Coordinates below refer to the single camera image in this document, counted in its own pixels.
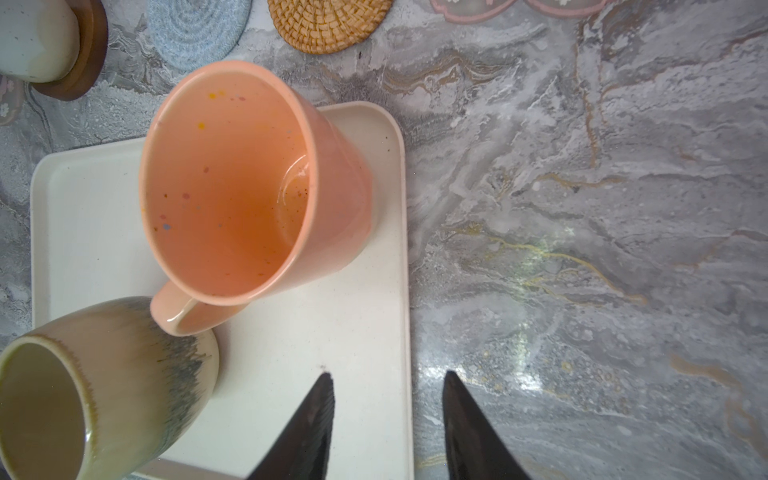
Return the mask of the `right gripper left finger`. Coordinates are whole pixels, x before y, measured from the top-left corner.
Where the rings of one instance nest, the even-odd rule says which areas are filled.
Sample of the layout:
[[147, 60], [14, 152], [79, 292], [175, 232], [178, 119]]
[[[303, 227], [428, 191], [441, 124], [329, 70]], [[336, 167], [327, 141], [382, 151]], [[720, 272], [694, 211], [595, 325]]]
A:
[[334, 413], [333, 379], [322, 373], [247, 479], [325, 479]]

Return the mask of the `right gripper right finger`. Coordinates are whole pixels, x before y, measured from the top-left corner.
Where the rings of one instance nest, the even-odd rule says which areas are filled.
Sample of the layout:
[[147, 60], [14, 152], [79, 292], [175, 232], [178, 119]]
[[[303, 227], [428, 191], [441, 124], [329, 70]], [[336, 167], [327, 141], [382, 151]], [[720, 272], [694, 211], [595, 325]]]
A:
[[530, 479], [454, 371], [446, 372], [442, 405], [451, 480]]

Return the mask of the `yellow ceramic mug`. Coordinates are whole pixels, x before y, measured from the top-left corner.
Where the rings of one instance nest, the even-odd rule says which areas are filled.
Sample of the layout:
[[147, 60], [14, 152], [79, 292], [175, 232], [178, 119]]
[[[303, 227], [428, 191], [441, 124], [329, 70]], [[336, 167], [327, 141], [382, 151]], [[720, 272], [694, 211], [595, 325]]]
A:
[[70, 313], [1, 355], [1, 462], [13, 479], [121, 479], [168, 450], [219, 373], [210, 331], [176, 337], [143, 296]]

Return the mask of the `orange ceramic mug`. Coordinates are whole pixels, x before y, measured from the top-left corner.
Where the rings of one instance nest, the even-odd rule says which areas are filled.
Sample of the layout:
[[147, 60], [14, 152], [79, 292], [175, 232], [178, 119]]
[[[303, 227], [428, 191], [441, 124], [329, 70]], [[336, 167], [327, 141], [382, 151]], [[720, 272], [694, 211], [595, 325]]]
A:
[[360, 151], [269, 70], [220, 61], [188, 75], [146, 136], [139, 200], [168, 276], [150, 310], [174, 336], [351, 263], [373, 229]]

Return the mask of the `tan rattan round coaster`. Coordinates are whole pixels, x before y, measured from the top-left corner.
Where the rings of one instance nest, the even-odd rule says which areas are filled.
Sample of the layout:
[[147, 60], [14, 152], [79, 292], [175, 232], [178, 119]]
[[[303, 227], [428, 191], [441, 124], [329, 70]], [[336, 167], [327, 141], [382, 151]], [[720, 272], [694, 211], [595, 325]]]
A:
[[278, 34], [308, 54], [336, 53], [366, 40], [392, 0], [268, 0]]

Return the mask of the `blue woven round coaster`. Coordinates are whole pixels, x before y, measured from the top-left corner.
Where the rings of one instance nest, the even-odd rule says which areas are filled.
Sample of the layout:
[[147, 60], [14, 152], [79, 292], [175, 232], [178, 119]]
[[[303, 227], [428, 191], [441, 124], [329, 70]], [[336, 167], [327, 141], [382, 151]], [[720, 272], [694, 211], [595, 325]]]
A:
[[251, 8], [251, 0], [149, 0], [148, 30], [159, 56], [189, 72], [229, 54]]

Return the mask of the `pink flower coaster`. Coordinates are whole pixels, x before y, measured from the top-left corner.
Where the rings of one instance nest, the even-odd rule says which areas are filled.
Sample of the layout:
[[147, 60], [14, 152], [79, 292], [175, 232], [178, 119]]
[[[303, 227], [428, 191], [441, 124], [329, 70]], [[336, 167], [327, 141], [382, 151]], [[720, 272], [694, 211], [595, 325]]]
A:
[[24, 104], [24, 82], [2, 75], [0, 95], [0, 126], [7, 126], [15, 121]]
[[[454, 24], [487, 21], [506, 11], [516, 0], [431, 0], [433, 10]], [[556, 18], [585, 18], [599, 13], [612, 0], [524, 0], [533, 10]]]

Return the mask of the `brown wooden round coaster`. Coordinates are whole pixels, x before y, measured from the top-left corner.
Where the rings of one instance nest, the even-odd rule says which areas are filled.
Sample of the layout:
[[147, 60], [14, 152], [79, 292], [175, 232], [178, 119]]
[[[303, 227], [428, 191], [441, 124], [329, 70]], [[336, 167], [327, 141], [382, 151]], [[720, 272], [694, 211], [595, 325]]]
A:
[[67, 0], [79, 24], [80, 50], [72, 69], [60, 80], [32, 83], [31, 87], [48, 97], [73, 101], [82, 97], [96, 82], [104, 65], [108, 47], [108, 20], [101, 0]]

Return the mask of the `white ceramic mug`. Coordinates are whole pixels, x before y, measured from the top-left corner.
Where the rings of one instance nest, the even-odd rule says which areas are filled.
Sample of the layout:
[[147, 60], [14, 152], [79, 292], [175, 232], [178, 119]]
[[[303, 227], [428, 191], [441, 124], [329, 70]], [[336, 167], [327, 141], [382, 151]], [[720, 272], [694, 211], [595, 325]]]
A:
[[79, 24], [64, 1], [1, 1], [1, 73], [31, 83], [63, 78], [80, 49]]

